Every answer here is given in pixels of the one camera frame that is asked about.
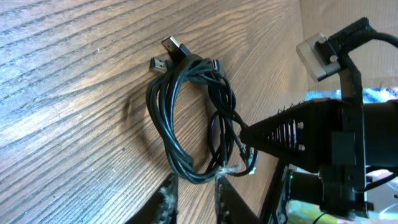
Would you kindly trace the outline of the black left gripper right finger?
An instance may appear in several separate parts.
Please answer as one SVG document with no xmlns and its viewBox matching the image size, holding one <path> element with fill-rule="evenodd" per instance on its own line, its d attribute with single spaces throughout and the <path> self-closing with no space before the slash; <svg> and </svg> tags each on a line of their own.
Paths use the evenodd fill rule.
<svg viewBox="0 0 398 224">
<path fill-rule="evenodd" d="M 218 177 L 215 182 L 215 212 L 217 224 L 261 223 L 224 176 Z"/>
</svg>

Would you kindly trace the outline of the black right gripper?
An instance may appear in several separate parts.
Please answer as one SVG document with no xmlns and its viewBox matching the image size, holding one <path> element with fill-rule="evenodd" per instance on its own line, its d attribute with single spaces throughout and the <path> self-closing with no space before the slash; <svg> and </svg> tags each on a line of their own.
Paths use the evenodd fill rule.
<svg viewBox="0 0 398 224">
<path fill-rule="evenodd" d="M 344 97 L 343 102 L 338 108 L 338 131 L 331 132 L 333 101 L 320 99 L 248 126 L 239 137 L 258 151 L 309 172 L 320 171 L 324 212 L 339 218 L 367 218 L 363 102 L 361 97 Z M 322 165 L 330 161 L 330 166 Z"/>
</svg>

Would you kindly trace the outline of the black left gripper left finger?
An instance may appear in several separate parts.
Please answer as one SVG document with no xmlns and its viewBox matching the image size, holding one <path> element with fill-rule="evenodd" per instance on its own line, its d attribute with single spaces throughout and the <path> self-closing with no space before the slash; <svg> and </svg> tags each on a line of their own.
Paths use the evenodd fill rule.
<svg viewBox="0 0 398 224">
<path fill-rule="evenodd" d="M 125 224 L 176 224 L 178 177 L 169 174 L 144 206 Z"/>
</svg>

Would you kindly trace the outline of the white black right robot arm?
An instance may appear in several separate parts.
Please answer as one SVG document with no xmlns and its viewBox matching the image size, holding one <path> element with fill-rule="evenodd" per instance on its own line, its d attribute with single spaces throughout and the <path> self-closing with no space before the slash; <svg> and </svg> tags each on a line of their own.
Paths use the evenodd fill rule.
<svg viewBox="0 0 398 224">
<path fill-rule="evenodd" d="M 306 101 L 241 131 L 242 142 L 297 167 L 283 179 L 288 200 L 318 205 L 345 220 L 366 218 L 367 174 L 397 175 L 397 102 Z"/>
</svg>

